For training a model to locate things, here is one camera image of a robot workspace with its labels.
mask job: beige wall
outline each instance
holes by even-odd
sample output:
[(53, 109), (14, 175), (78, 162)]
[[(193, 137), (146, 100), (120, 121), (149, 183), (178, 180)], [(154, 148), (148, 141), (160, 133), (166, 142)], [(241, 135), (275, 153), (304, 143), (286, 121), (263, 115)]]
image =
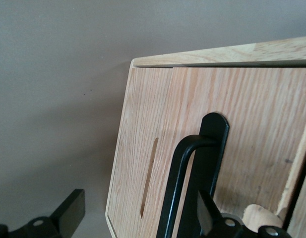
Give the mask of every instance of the beige wall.
[(0, 223), (104, 210), (132, 58), (306, 36), (306, 0), (0, 0)]

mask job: wooden board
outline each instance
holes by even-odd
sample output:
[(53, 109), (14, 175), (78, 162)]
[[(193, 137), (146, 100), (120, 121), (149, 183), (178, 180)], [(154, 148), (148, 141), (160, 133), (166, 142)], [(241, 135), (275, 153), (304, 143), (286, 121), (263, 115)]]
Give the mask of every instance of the wooden board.
[(292, 199), (292, 194), (297, 185), (297, 178), (300, 177), (302, 172), (302, 165), (305, 164), (306, 160), (306, 125), (301, 136), (301, 140), (298, 146), (293, 165), (291, 167), (289, 177), (284, 188), (282, 199), (278, 204), (277, 213), (281, 218), (285, 218), (287, 204), (290, 203)]
[[(303, 134), (303, 138), (306, 139), (306, 129)], [(299, 154), (306, 156), (306, 140), (300, 144)], [(295, 209), (291, 218), (290, 225), (288, 227), (288, 233), (296, 237), (306, 237), (306, 177), (298, 197)]]
[(306, 66), (306, 37), (134, 59), (136, 67)]
[(147, 171), (156, 150), (171, 71), (130, 70), (106, 209), (113, 237), (140, 237)]
[(108, 199), (114, 237), (156, 236), (174, 149), (209, 112), (231, 126), (215, 193), (221, 212), (277, 211), (306, 124), (306, 68), (136, 68)]

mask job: black metal clamp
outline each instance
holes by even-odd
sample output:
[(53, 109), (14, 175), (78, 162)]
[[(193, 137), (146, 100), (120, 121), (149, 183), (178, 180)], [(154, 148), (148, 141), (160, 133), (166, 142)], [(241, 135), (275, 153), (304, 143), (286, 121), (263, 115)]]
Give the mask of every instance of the black metal clamp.
[(171, 163), (156, 238), (171, 238), (188, 161), (196, 150), (177, 238), (291, 238), (278, 227), (263, 226), (252, 232), (237, 220), (222, 217), (212, 200), (229, 125), (218, 113), (207, 114), (199, 135), (185, 137)]

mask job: plywood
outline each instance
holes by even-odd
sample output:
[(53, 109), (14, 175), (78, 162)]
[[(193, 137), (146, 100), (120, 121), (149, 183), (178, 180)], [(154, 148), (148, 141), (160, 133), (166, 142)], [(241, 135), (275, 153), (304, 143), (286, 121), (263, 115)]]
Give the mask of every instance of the plywood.
[(134, 66), (306, 66), (306, 37), (136, 58)]
[(286, 186), (282, 194), (282, 199), (278, 205), (278, 211), (277, 211), (278, 214), (286, 210), (287, 204), (292, 199), (292, 194), (297, 186), (297, 178), (299, 178), (299, 176), (301, 175), (302, 165), (305, 164), (305, 159), (306, 159), (306, 125), (302, 133), (299, 147), (295, 159), (293, 161), (293, 165), (291, 167), (290, 174), (286, 182)]
[[(303, 134), (303, 138), (306, 138), (306, 130)], [(306, 156), (305, 148), (306, 140), (300, 144), (300, 150), (298, 153)], [(288, 227), (288, 233), (294, 238), (306, 237), (306, 177), (295, 205), (291, 222)]]
[(140, 237), (147, 173), (171, 71), (130, 70), (106, 210), (113, 237)]
[(116, 237), (156, 236), (175, 147), (209, 112), (231, 127), (215, 192), (221, 212), (242, 217), (258, 204), (276, 213), (306, 125), (306, 68), (135, 68), (107, 208)]

